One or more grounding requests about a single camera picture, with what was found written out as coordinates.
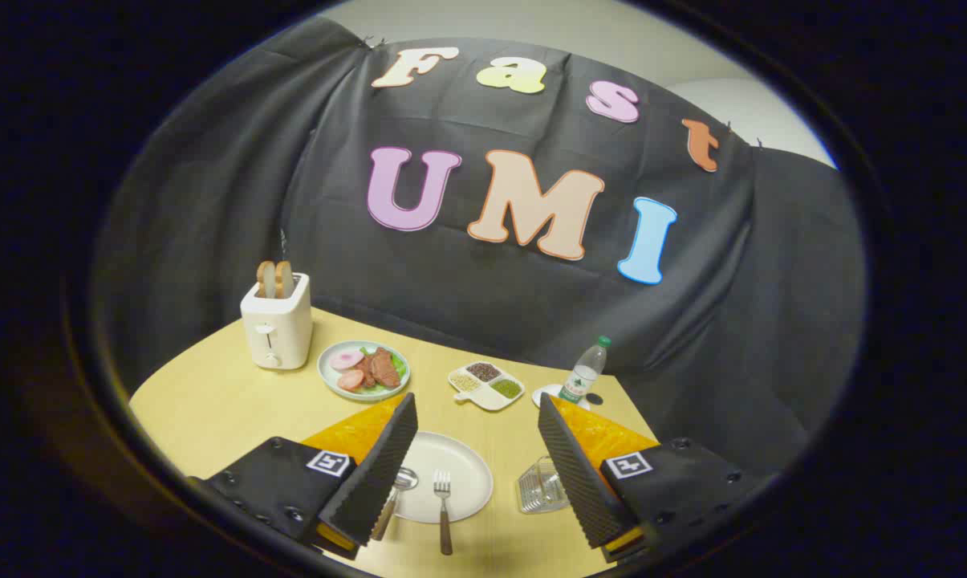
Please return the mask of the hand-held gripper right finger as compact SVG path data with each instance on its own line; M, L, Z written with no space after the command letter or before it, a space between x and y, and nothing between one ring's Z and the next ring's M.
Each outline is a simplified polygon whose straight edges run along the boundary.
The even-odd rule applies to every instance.
M683 552L775 479L692 438L656 442L549 394L539 402L538 430L588 545L609 563Z

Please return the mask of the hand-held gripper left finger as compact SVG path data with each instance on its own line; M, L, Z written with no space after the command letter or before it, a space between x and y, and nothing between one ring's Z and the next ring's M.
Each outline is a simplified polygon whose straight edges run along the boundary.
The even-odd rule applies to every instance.
M190 482L296 543L352 560L368 544L417 430L416 396L403 393L304 442L270 437Z

